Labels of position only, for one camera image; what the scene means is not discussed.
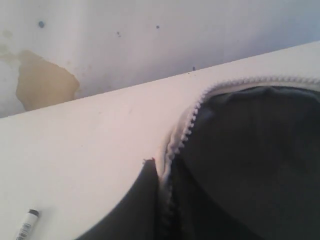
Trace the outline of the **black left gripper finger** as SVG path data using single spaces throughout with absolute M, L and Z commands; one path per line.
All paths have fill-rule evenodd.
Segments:
M 155 160 L 148 159 L 122 200 L 78 239 L 157 240 L 158 186 Z

